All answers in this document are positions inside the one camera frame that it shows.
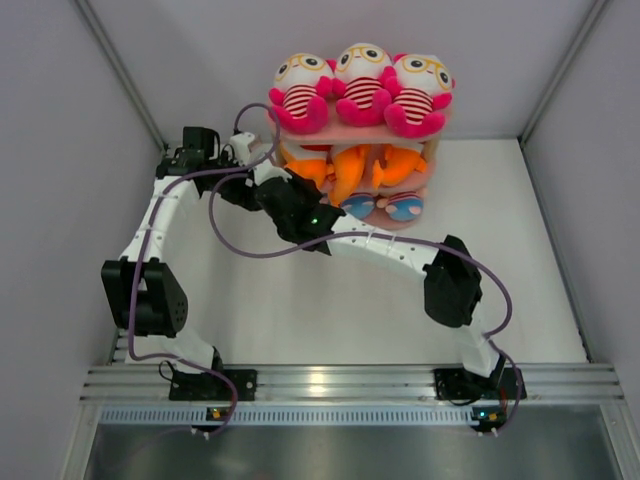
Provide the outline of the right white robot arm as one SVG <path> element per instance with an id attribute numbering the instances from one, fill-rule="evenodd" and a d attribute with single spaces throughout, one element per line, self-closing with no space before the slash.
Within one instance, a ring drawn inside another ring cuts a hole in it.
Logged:
<path id="1" fill-rule="evenodd" d="M 302 250 L 354 256 L 415 278 L 422 284 L 426 315 L 452 330 L 463 377 L 480 397 L 503 384 L 504 356 L 482 331 L 480 267 L 464 242 L 441 243 L 397 236 L 321 201 L 315 185 L 277 166 L 252 169 L 254 198 L 271 218 L 279 237 Z"/>

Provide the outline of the orange shark plush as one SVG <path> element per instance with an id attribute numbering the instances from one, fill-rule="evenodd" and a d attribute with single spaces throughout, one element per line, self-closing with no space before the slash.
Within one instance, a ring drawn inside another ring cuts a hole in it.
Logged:
<path id="1" fill-rule="evenodd" d="M 356 190 L 362 179 L 370 149 L 370 144 L 332 147 L 330 155 L 335 181 L 328 196 L 333 206 L 339 206 Z"/>
<path id="2" fill-rule="evenodd" d="M 427 161 L 422 156 L 422 143 L 385 144 L 383 160 L 373 163 L 372 186 L 396 186 L 403 182 L 414 171 L 423 173 L 427 170 Z"/>
<path id="3" fill-rule="evenodd" d="M 281 142 L 279 148 L 285 167 L 304 179 L 312 180 L 318 189 L 334 173 L 334 166 L 329 160 L 329 145 Z"/>

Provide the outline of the black-haired doll plush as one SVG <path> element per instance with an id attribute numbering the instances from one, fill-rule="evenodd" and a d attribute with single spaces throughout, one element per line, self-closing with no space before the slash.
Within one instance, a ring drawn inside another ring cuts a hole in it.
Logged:
<path id="1" fill-rule="evenodd" d="M 366 193 L 358 193 L 345 199 L 340 207 L 357 219 L 365 219 L 376 207 L 375 198 Z"/>

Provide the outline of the blue-hat doll plush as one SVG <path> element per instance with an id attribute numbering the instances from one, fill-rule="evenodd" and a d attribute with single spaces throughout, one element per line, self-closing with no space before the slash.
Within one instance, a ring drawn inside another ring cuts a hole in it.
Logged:
<path id="1" fill-rule="evenodd" d="M 396 222 L 410 222 L 422 214 L 424 199 L 416 192 L 404 192 L 390 197 L 379 197 L 376 206 Z"/>

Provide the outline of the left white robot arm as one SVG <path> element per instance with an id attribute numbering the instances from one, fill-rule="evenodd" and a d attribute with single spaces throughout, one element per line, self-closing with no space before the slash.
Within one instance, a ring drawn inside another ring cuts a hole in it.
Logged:
<path id="1" fill-rule="evenodd" d="M 204 399 L 225 390 L 223 363 L 218 350 L 189 326 L 192 302 L 171 265 L 185 244 L 191 212 L 217 183 L 212 170 L 247 165 L 258 144 L 249 132 L 237 132 L 223 144 L 212 129 L 184 128 L 181 144 L 156 167 L 149 206 L 131 242 L 101 268 L 114 322 L 127 333 L 127 362 L 170 361 L 193 374 L 191 386 Z"/>

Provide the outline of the pink panda plush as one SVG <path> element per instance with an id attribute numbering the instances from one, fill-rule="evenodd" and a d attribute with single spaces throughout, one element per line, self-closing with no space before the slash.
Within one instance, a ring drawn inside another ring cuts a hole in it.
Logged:
<path id="1" fill-rule="evenodd" d="M 389 54 L 371 43 L 355 43 L 337 56 L 333 66 L 335 110 L 340 121 L 353 127 L 383 122 L 391 94 L 384 88 L 385 73 L 392 67 Z"/>
<path id="2" fill-rule="evenodd" d="M 297 135 L 315 134 L 329 121 L 328 98 L 333 92 L 333 60 L 296 53 L 276 70 L 268 92 L 270 118 Z"/>
<path id="3" fill-rule="evenodd" d="M 455 80 L 437 56 L 396 55 L 384 86 L 391 95 L 384 120 L 394 135 L 419 139 L 445 127 Z"/>

